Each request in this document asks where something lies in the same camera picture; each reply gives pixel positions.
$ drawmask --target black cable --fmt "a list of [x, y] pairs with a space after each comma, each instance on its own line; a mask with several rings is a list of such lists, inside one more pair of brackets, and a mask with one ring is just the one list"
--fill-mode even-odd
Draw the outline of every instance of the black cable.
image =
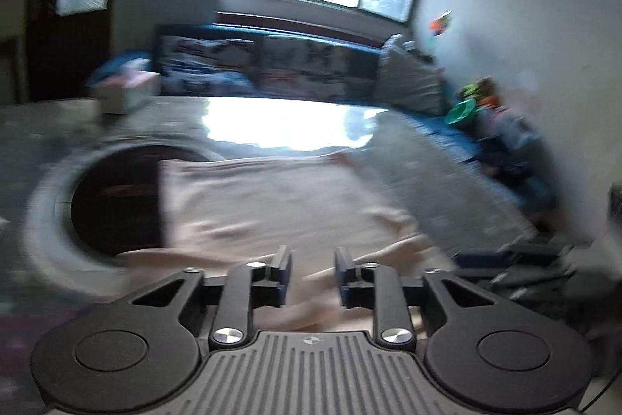
[[601, 396], [602, 396], [603, 394], [605, 394], [605, 392], [607, 392], [607, 389], [613, 385], [613, 382], [615, 382], [615, 381], [618, 379], [618, 377], [620, 376], [620, 374], [622, 374], [622, 367], [616, 371], [616, 374], [615, 374], [615, 375], [613, 375], [613, 376], [612, 376], [612, 378], [611, 378], [611, 380], [609, 380], [609, 382], [607, 382], [607, 385], [605, 385], [605, 386], [603, 387], [603, 389], [602, 389], [602, 390], [601, 390], [598, 394], [596, 394], [596, 396], [594, 397], [594, 399], [592, 399], [592, 400], [591, 400], [588, 404], [586, 404], [586, 405], [585, 405], [583, 408], [581, 408], [579, 411], [580, 411], [581, 413], [585, 413], [585, 411], [586, 411], [587, 409], [591, 408], [591, 407], [592, 407], [592, 405], [593, 405], [594, 403], [596, 403], [596, 402], [597, 402], [597, 401], [601, 398]]

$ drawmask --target triangular cutout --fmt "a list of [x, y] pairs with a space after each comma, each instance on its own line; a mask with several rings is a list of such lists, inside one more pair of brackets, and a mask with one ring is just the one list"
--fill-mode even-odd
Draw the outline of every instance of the triangular cutout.
[[133, 301], [132, 304], [139, 306], [157, 306], [158, 308], [163, 308], [164, 306], [168, 306], [170, 304], [177, 291], [181, 289], [182, 285], [183, 280], [175, 280], [174, 282], [166, 284], [163, 287], [158, 287], [153, 292], [139, 297]]
[[455, 303], [462, 308], [492, 306], [494, 304], [494, 301], [487, 299], [484, 296], [480, 296], [480, 294], [476, 294], [475, 292], [471, 292], [469, 289], [463, 287], [462, 285], [458, 285], [456, 282], [451, 280], [443, 280], [443, 284]]

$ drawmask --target black circular joint cover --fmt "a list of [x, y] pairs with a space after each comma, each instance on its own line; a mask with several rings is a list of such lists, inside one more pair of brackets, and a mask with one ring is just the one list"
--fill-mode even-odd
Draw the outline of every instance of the black circular joint cover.
[[194, 373], [194, 336], [161, 308], [111, 304], [46, 334], [30, 360], [52, 404], [71, 411], [120, 412], [160, 401]]
[[491, 295], [453, 307], [428, 340], [425, 366], [452, 397], [493, 413], [545, 413], [576, 402], [592, 355], [580, 334]]

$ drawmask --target tissue box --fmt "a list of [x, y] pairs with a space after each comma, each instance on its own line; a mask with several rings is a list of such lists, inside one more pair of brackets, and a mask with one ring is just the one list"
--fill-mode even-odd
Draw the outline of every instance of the tissue box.
[[160, 93], [160, 74], [150, 71], [113, 74], [95, 85], [93, 97], [102, 113], [123, 114]]

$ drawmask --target window sill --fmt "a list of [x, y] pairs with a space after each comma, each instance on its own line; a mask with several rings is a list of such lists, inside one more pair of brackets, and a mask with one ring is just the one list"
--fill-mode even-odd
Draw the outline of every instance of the window sill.
[[310, 0], [219, 0], [217, 11], [295, 20], [381, 41], [393, 34], [411, 35], [408, 27], [396, 21]]

